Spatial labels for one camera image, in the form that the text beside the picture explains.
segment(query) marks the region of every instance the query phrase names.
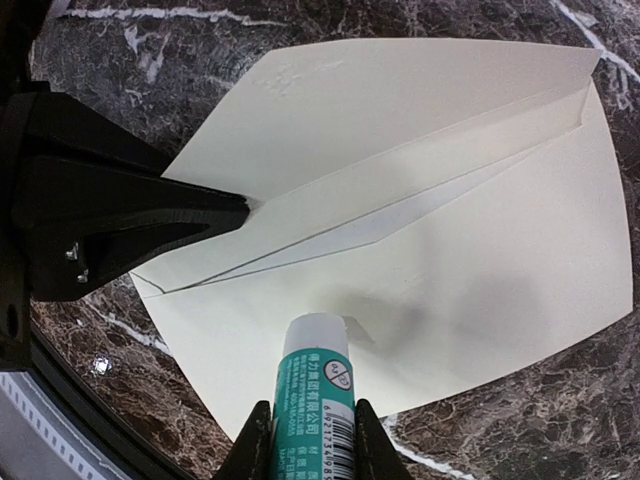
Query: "dark marble countertop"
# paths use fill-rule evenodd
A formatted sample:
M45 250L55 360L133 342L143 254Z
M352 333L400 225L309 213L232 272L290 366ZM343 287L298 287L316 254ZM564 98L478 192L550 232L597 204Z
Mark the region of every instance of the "dark marble countertop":
M54 90L175 155L273 48L415 36L603 51L594 79L618 153L638 275L638 0L78 0L47 26L31 63L34 76ZM639 299L636 289L636 307ZM198 478L215 472L231 442L180 372L128 277L82 301L33 310L115 412ZM636 480L640 313L636 308L543 362L385 425L416 479Z

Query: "white marble vein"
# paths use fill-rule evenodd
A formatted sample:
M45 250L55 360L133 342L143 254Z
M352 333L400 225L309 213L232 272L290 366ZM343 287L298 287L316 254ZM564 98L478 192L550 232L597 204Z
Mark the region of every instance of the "white marble vein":
M124 93L126 93L127 95L129 95L129 101L131 103L131 107L135 108L138 105L142 105L142 102L144 101L144 94L137 91L137 90L133 90L131 88L125 88L124 89Z
M209 20L212 23L222 19L228 19L240 23L241 25L252 27L260 25L272 25L283 27L285 23L274 22L271 20L253 20L249 15L238 15L228 9L203 11L190 7L175 8L101 8L98 10L71 9L65 13L67 17L88 18L88 19L106 19L116 18L118 20L127 20L135 18L198 18Z
M634 68L627 62L625 59L619 57L615 53L611 52L607 47L602 43L602 41L598 38L598 36L589 30L589 27L595 25L597 21L593 17L591 17L591 21L585 23L584 19L585 14L581 14L580 12L574 12L569 7L567 7L560 0L549 0L549 3L556 7L562 14L571 20L585 36L587 40L593 45L593 48L600 50L602 52L602 58L609 62L612 62L618 66L622 71L625 72L626 75L633 78L636 82L640 83L640 73L638 73Z
M207 75L204 78L207 82L218 85L223 90L231 90L234 86L233 82L229 82L215 75Z
M127 42L127 45L129 45L129 48L133 50L133 53L135 53L136 55L138 54L138 46L143 44L151 35L153 34L146 33L144 35L138 36L137 25L131 25L130 27L124 29L124 39Z
M169 42L170 35L167 34L162 41L162 46L160 47L160 51L156 58L152 59L150 56L147 59L146 63L146 71L147 71L147 83L149 85L153 85L156 83L156 79L158 78L158 73L160 73L160 69L162 68L162 64L164 63L164 48L167 46Z
M167 344L164 343L164 341L161 338L159 338L158 336L156 336L156 335L148 335L146 333L142 333L142 332L139 332L139 331L135 330L134 328L132 328L131 326L127 325L123 321L118 320L113 313L105 314L99 308L97 308L95 305L93 305L91 303L91 300L89 300L89 299L85 303L91 310L93 310L106 323L108 323L109 325L114 325L116 327L121 328L122 330L124 330L124 332L128 336L133 338L136 342L138 342L138 343L140 343L142 345L145 345L147 347L153 347L156 350L161 351L165 355L173 357L173 355L171 353L171 350L169 350L169 347L167 346Z
M397 422L398 415L389 415L382 423L382 426L385 432L387 432L387 436L389 437L389 440L391 440L393 448L395 448L398 453L404 455L409 460L419 463L420 465L424 465L429 470L443 473L451 478L455 478L456 480L477 480L476 477L470 473L464 473L460 470L456 470L448 463L438 462L433 458L414 452L413 450L401 445L393 432L393 428L396 426Z

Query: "white envelope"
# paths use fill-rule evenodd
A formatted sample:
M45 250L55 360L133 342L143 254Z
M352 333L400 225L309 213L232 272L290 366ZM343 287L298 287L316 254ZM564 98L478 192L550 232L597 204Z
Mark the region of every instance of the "white envelope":
M284 332L347 318L356 394L386 415L497 379L631 311L619 171L589 49L451 39L277 50L167 170L242 193L240 230L136 286L234 438Z

